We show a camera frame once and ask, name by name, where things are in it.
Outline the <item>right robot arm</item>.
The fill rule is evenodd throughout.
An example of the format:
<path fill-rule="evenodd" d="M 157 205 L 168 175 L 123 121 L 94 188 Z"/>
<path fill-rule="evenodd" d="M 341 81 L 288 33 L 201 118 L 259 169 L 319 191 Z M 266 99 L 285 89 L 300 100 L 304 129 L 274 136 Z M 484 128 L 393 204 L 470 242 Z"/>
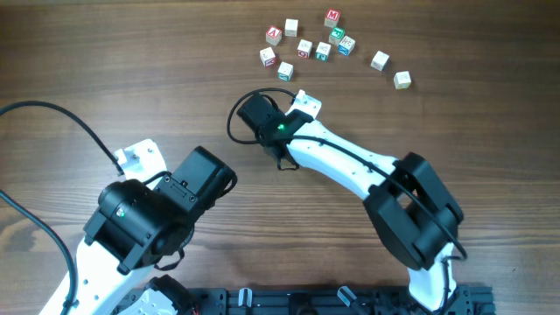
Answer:
<path fill-rule="evenodd" d="M 409 271 L 409 293 L 427 312 L 443 314 L 457 288 L 453 261 L 467 253 L 458 240 L 463 212 L 421 156 L 384 156 L 335 135 L 317 118 L 320 101 L 299 91 L 283 112 L 270 89 L 251 91 L 230 114 L 239 116 L 278 163 L 320 172 L 358 196 L 381 243 Z"/>

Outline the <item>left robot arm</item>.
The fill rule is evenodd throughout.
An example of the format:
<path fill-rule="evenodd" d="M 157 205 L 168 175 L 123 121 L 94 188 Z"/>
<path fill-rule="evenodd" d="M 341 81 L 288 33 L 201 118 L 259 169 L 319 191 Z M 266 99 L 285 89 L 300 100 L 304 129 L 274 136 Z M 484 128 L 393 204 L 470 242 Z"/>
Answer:
<path fill-rule="evenodd" d="M 116 152 L 125 179 L 104 188 L 84 227 L 76 257 L 72 314 L 108 314 L 152 270 L 182 254 L 200 216 L 233 189 L 235 172 L 198 146 L 168 171 L 150 140 Z"/>

